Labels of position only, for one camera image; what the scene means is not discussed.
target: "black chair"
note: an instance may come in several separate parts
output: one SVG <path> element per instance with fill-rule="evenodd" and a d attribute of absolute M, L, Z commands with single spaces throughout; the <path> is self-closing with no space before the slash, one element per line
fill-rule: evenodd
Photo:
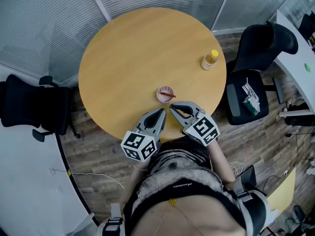
<path fill-rule="evenodd" d="M 0 91 L 5 95 L 1 116 L 3 126 L 24 124 L 38 128 L 41 125 L 47 132 L 33 129 L 32 135 L 44 142 L 46 135 L 64 135 L 69 125 L 76 138 L 80 138 L 70 119 L 73 90 L 58 87 L 52 80 L 51 76 L 39 80 L 40 85 L 53 86 L 49 88 L 31 86 L 14 75 L 9 75 L 5 84 L 1 82 L 0 88 L 1 85 L 4 88 Z"/>
<path fill-rule="evenodd" d="M 310 39 L 312 34 L 315 32 L 315 15 L 313 12 L 310 16 L 308 14 L 305 14 L 303 16 L 301 25 L 298 30 L 306 41 Z"/>
<path fill-rule="evenodd" d="M 231 125 L 245 124 L 268 115 L 266 90 L 276 91 L 278 101 L 283 103 L 281 82 L 273 78 L 273 85 L 264 86 L 257 70 L 266 70 L 281 52 L 295 54 L 297 50 L 296 37 L 281 25 L 267 22 L 266 25 L 252 25 L 245 29 L 236 60 L 226 65 L 226 113 Z M 243 104 L 247 94 L 242 86 L 247 81 L 259 98 L 260 112 L 256 116 Z"/>

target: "wooden floor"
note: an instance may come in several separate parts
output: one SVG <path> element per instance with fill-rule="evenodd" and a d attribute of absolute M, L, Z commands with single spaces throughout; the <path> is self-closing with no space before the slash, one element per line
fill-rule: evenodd
<path fill-rule="evenodd" d="M 222 35 L 217 37 L 220 42 L 226 61 L 236 57 L 240 35 Z M 261 73 L 265 84 L 272 83 L 272 77 L 281 77 L 286 100 L 294 99 L 297 89 L 287 76 L 273 64 L 267 71 Z M 246 166 L 254 164 L 258 188 L 262 189 L 270 175 L 282 176 L 297 158 L 296 137 L 285 137 L 285 133 L 297 130 L 300 133 L 310 132 L 310 127 L 287 126 L 283 118 L 278 116 L 285 104 L 279 104 L 275 92 L 267 92 L 269 101 L 269 115 L 240 126 L 229 125 L 222 104 L 213 113 L 213 118 L 219 126 L 221 135 L 218 143 L 229 162 L 241 161 Z M 77 107 L 82 106 L 80 95 L 76 95 Z M 126 185 L 132 172 L 133 161 L 129 161 L 120 148 L 120 140 L 107 134 L 99 128 L 87 112 L 72 114 L 74 126 L 81 134 L 81 139 L 75 139 L 68 130 L 61 137 L 63 149 L 73 172 L 106 174 L 116 178 Z M 306 158 L 313 157 L 314 146 L 309 145 L 310 135 L 299 135 L 298 164 L 294 201 L 309 212 L 315 205 L 315 176 L 305 174 L 309 166 Z M 87 202 L 95 213 L 99 222 L 110 214 L 110 204 L 116 203 L 123 189 L 113 180 L 105 176 L 75 175 L 75 181 Z M 268 180 L 265 192 L 277 185 L 278 179 Z M 281 216 L 272 226 L 279 228 Z"/>

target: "small cup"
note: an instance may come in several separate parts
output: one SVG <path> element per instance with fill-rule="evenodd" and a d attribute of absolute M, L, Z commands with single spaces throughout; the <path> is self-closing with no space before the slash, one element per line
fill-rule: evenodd
<path fill-rule="evenodd" d="M 162 86 L 157 90 L 157 99 L 160 101 L 160 103 L 162 104 L 167 104 L 169 102 L 171 102 L 171 100 L 173 99 L 170 96 L 166 96 L 166 95 L 162 95 L 160 94 L 161 92 L 166 92 L 169 94 L 174 94 L 174 90 L 173 88 L 169 87 L 169 86 Z"/>

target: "person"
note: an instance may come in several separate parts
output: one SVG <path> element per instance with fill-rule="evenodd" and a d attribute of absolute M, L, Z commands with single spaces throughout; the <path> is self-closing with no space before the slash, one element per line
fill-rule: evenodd
<path fill-rule="evenodd" d="M 131 236 L 246 235 L 234 173 L 218 142 L 188 136 L 166 142 L 134 166 L 121 197 Z"/>

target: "black and white marker cube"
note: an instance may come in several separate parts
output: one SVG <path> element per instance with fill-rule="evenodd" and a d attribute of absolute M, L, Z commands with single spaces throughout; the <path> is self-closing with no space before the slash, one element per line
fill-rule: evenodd
<path fill-rule="evenodd" d="M 126 155 L 131 159 L 144 162 L 157 150 L 154 137 L 127 131 L 121 143 Z"/>
<path fill-rule="evenodd" d="M 184 129 L 184 133 L 203 146 L 207 146 L 220 134 L 218 126 L 209 114 L 205 114 L 192 126 Z"/>

